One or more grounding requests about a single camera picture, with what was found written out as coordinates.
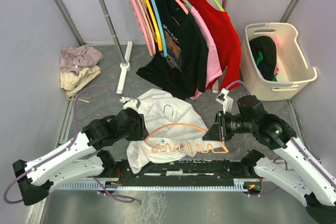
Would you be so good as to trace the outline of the orange wavy hanger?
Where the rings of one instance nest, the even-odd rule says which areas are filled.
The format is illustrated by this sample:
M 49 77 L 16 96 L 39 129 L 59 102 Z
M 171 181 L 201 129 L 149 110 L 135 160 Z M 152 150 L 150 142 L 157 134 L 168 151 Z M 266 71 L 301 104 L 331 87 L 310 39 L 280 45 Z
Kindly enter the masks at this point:
M 207 132 L 203 119 L 196 113 L 192 106 L 186 111 L 179 112 L 171 105 L 166 104 L 166 109 L 171 110 L 169 123 L 164 124 L 144 140 L 151 148 L 152 153 L 194 156 L 196 153 L 226 154 L 228 149 L 224 142 L 203 141 L 202 136 Z

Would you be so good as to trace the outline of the white t shirt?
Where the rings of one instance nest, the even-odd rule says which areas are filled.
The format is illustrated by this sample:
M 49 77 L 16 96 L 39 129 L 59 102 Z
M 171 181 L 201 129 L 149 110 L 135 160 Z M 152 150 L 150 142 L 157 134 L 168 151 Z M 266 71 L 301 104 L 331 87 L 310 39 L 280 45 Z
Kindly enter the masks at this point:
M 144 116 L 149 136 L 132 141 L 127 148 L 129 166 L 138 174 L 148 163 L 163 164 L 178 161 L 197 153 L 226 154 L 224 142 L 204 141 L 208 128 L 191 104 L 170 93 L 151 89 L 132 99 L 125 108 L 134 108 Z

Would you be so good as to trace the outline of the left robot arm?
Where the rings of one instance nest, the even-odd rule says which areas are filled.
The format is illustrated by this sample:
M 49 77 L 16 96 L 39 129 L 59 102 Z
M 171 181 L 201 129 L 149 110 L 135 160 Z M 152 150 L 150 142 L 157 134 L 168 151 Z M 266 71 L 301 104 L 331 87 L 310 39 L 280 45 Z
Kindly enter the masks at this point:
M 112 176 L 118 165 L 105 147 L 125 139 L 144 140 L 149 135 L 144 116 L 132 108 L 91 121 L 71 140 L 33 161 L 18 160 L 13 170 L 26 206 L 45 199 L 52 191 L 91 176 Z

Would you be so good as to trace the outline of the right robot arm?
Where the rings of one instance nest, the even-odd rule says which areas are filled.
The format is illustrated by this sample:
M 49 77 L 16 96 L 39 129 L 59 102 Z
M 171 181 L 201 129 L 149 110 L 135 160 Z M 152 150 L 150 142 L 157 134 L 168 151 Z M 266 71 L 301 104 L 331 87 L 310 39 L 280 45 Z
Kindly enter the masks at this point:
M 233 99 L 220 94 L 217 102 L 223 106 L 216 113 L 215 123 L 203 140 L 222 143 L 235 134 L 250 133 L 295 170 L 295 174 L 276 166 L 262 153 L 252 150 L 241 160 L 241 172 L 246 177 L 265 178 L 282 188 L 305 206 L 317 223 L 335 223 L 335 177 L 308 151 L 288 123 L 268 113 L 254 95 L 238 99 L 239 113 L 233 115 Z

